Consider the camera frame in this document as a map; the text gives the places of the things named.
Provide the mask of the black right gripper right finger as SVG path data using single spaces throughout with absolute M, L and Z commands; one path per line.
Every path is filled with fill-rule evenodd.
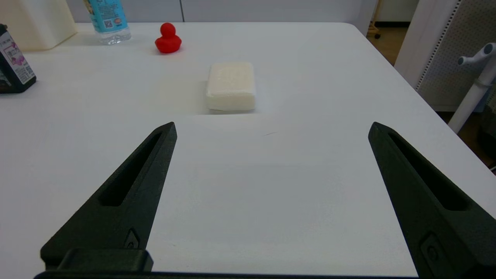
M 424 279 L 494 279 L 495 218 L 392 128 L 368 140 L 416 272 Z

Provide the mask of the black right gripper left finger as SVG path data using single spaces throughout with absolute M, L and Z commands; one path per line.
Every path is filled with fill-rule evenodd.
M 75 248 L 145 249 L 176 140 L 173 122 L 154 129 L 43 245 L 46 269 Z

